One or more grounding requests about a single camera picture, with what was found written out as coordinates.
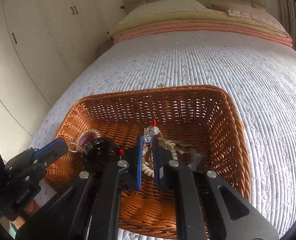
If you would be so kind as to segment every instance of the white wardrobe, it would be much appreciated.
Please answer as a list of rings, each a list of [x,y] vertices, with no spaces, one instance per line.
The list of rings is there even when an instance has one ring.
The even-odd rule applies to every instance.
[[[0,152],[28,147],[68,86],[96,59],[106,26],[94,0],[0,0]]]

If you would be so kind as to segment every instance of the pink blanket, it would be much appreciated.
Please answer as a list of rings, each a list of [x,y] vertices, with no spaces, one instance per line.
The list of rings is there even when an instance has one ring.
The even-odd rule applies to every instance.
[[[178,31],[218,31],[218,32],[234,32],[245,35],[250,35],[258,38],[262,38],[269,41],[275,41],[280,44],[292,47],[292,39],[284,38],[277,35],[268,34],[265,32],[253,30],[250,28],[221,24],[221,23],[171,23],[171,24],[160,24],[157,26],[146,27],[139,30],[127,31],[125,33],[117,34],[114,37],[114,42],[117,43],[122,40],[128,40],[135,37],[157,34],[165,32],[178,32]]]

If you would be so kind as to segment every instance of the pillow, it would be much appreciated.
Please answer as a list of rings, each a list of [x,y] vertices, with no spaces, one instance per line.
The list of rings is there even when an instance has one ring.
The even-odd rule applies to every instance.
[[[122,22],[151,14],[209,11],[209,9],[196,0],[160,0],[138,6],[132,10]]]
[[[263,9],[253,8],[237,3],[221,3],[216,5],[219,10],[225,11],[231,17],[248,18],[261,23],[265,23],[276,29],[286,32],[284,27],[274,17]]]

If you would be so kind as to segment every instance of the bed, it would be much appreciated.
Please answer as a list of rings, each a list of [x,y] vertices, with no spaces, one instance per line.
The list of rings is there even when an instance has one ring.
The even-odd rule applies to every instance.
[[[159,1],[164,11],[155,13]],[[115,45],[59,98],[31,146],[50,142],[71,106],[90,94],[190,84],[221,87],[243,123],[251,204],[281,237],[296,220],[296,52],[291,38],[267,17],[250,14],[240,22],[222,5],[239,2],[265,12],[265,0],[194,1],[206,8],[189,4],[188,10],[174,12],[165,0],[123,0],[128,15],[109,34]],[[153,13],[147,17],[147,11],[135,12],[138,8]],[[241,33],[243,28],[249,32]],[[42,182],[37,202],[43,204],[53,194]],[[153,239],[121,229],[118,238]]]

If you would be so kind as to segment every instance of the bedspread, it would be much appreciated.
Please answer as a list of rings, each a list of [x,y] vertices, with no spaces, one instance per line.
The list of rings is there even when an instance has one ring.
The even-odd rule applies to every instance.
[[[31,146],[49,143],[68,110],[84,96],[190,84],[215,85],[232,97],[249,154],[251,204],[282,236],[296,220],[296,52],[290,47],[212,31],[120,41],[59,98]],[[39,202],[51,195],[42,188]],[[119,230],[119,239],[146,237]]]

